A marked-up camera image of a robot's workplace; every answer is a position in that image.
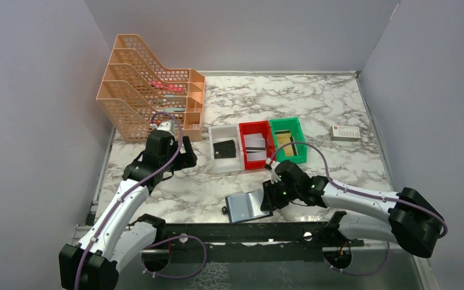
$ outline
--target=box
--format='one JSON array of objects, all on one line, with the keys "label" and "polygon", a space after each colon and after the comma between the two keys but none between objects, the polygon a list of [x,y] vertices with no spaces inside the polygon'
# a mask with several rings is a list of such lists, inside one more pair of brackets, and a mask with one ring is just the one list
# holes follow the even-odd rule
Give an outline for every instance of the box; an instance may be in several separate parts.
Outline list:
[{"label": "box", "polygon": [[[238,124],[209,127],[209,140],[211,142],[211,161],[215,173],[235,172],[245,170],[243,145]],[[235,158],[214,158],[214,143],[234,140],[236,144]]]},{"label": "box", "polygon": [[270,157],[275,152],[275,144],[273,142],[273,136],[271,135],[271,127],[269,126],[268,121],[260,121],[260,122],[250,122],[250,123],[239,123],[239,130],[241,133],[241,144],[243,146],[243,155],[244,155],[244,163],[245,163],[245,170],[254,170],[254,169],[261,169],[264,168],[264,164],[266,160],[259,160],[259,161],[248,161],[247,160],[247,152],[245,146],[245,138],[244,135],[261,133],[262,138],[266,140],[266,152],[267,157]]},{"label": "box", "polygon": [[[279,148],[275,134],[277,131],[289,130],[291,131],[294,141],[305,142],[305,136],[301,130],[300,120],[298,118],[274,119],[270,120],[269,124],[271,125],[271,133],[276,149]],[[277,161],[282,162],[284,160],[290,160],[296,164],[307,162],[307,146],[303,144],[296,144],[296,149],[297,155],[295,156],[285,156],[285,152],[282,149],[279,153],[277,153]]]}]

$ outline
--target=white marble surface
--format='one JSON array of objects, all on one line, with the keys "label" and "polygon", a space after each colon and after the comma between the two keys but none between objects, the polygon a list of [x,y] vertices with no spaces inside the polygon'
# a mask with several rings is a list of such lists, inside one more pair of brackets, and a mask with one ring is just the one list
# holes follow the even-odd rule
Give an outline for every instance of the white marble surface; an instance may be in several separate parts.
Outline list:
[{"label": "white marble surface", "polygon": [[[219,76],[207,77],[206,82],[204,140],[192,143],[198,165],[157,185],[133,220],[149,213],[167,222],[228,222],[221,213],[225,197],[262,186],[269,178],[266,170],[212,172],[207,128],[220,124],[298,117],[306,141],[317,145],[326,156],[331,177],[366,189],[390,190],[354,76]],[[359,126],[361,140],[331,141],[333,124]],[[125,166],[143,149],[144,144],[125,143],[117,132],[97,217],[115,194]],[[309,175],[324,175],[323,162],[312,150],[301,166]],[[331,214],[319,207],[290,204],[257,222],[321,221]]]}]

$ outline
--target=plastic bin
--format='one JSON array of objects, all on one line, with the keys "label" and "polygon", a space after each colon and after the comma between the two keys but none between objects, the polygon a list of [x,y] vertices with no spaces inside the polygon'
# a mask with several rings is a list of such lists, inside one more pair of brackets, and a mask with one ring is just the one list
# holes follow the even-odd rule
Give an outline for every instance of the plastic bin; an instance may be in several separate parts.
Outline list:
[{"label": "plastic bin", "polygon": [[[271,125],[271,133],[276,149],[279,148],[275,135],[276,131],[289,130],[291,131],[291,135],[294,141],[305,142],[305,136],[301,130],[300,120],[298,118],[274,119],[270,120],[269,124]],[[303,144],[296,144],[296,149],[298,154],[294,156],[285,156],[285,152],[281,150],[279,153],[277,153],[277,161],[282,162],[284,160],[291,160],[296,164],[307,162],[307,146]]]},{"label": "plastic bin", "polygon": [[109,63],[128,63],[132,65],[159,95],[183,95],[191,97],[200,103],[204,99],[204,90],[193,83],[167,83],[160,79],[141,55],[131,48],[114,49],[109,58]]},{"label": "plastic bin", "polygon": [[[134,112],[138,113],[139,117],[147,120],[147,122],[150,121],[152,115],[157,111],[177,114],[184,135],[189,136],[192,141],[201,141],[203,139],[203,95],[201,102],[191,97],[180,95],[173,95],[173,97],[159,95],[143,76],[141,76],[132,65],[127,63],[108,64],[108,68],[104,74],[103,83],[104,82],[114,82],[114,90],[110,91],[110,94],[102,95],[100,95],[99,91],[97,100],[103,106],[104,103],[106,103],[106,101],[103,102],[103,100],[108,100],[109,97],[123,100],[125,105],[132,108]],[[144,109],[145,104],[138,101],[138,99],[142,99],[150,105],[149,109]],[[114,109],[112,111],[105,109],[105,111],[126,141],[146,140],[148,132],[150,131],[146,132],[144,128],[138,128],[137,130],[132,129],[132,127],[142,122],[129,120],[127,123],[116,123],[118,119],[122,119],[121,117],[119,118],[118,115],[125,114],[128,109]],[[121,130],[121,127],[128,127],[129,130]]]},{"label": "plastic bin", "polygon": [[[214,143],[234,140],[236,143],[235,158],[214,158]],[[238,124],[209,127],[209,141],[211,142],[211,160],[214,173],[225,173],[245,170],[243,145]]]},{"label": "plastic bin", "polygon": [[266,152],[267,157],[270,157],[275,152],[275,145],[273,142],[273,136],[271,135],[271,127],[268,121],[251,122],[251,123],[239,123],[239,130],[241,134],[241,143],[243,146],[243,156],[246,170],[254,170],[264,168],[266,160],[259,161],[248,161],[247,152],[245,146],[244,135],[261,133],[262,138],[266,140]]},{"label": "plastic bin", "polygon": [[201,89],[205,87],[205,77],[194,69],[170,69],[162,65],[145,41],[137,34],[118,34],[113,48],[135,49],[154,72],[165,82],[190,82]]}]

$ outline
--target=robotic arm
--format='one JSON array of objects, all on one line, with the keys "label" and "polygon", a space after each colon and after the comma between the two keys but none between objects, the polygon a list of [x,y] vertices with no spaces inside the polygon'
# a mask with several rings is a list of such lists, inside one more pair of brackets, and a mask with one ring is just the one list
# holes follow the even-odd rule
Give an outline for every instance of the robotic arm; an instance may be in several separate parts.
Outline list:
[{"label": "robotic arm", "polygon": [[[309,206],[359,214],[339,211],[329,222],[263,224],[167,224],[163,219],[144,214],[126,231],[127,223],[155,186],[171,177],[164,178],[164,173],[173,175],[174,171],[196,165],[188,137],[182,138],[185,153],[177,154],[168,163],[179,147],[173,129],[173,122],[169,121],[150,133],[145,150],[125,168],[117,194],[102,217],[76,246],[66,244],[62,248],[59,265],[63,288],[114,289],[119,272],[140,252],[144,261],[156,265],[151,271],[161,270],[164,266],[159,265],[166,265],[168,260],[194,263],[201,259],[200,248],[179,240],[172,241],[171,250],[157,246],[142,251],[169,236],[187,234],[200,238],[208,247],[209,262],[322,261],[324,256],[334,266],[345,268],[350,260],[344,263],[329,259],[322,249],[340,247],[345,242],[361,246],[361,239],[374,239],[398,243],[409,253],[427,258],[438,238],[445,234],[440,235],[443,224],[440,214],[413,189],[404,188],[398,193],[351,187],[325,176],[310,177],[288,160],[266,166],[272,179],[262,184],[262,211],[274,211],[300,199]],[[266,244],[267,240],[275,244]],[[277,242],[284,243],[283,251]]]}]

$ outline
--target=small white box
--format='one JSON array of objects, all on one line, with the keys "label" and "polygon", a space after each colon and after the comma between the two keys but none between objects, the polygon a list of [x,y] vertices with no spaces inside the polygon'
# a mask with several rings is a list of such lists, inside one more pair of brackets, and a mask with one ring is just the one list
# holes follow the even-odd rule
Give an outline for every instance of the small white box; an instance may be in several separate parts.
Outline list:
[{"label": "small white box", "polygon": [[356,141],[360,140],[360,128],[351,126],[333,125],[330,134],[334,141]]},{"label": "small white box", "polygon": [[[236,145],[235,158],[214,158],[214,143],[234,140]],[[211,161],[215,173],[235,172],[245,170],[245,158],[239,124],[209,127],[209,141],[211,142]]]}]

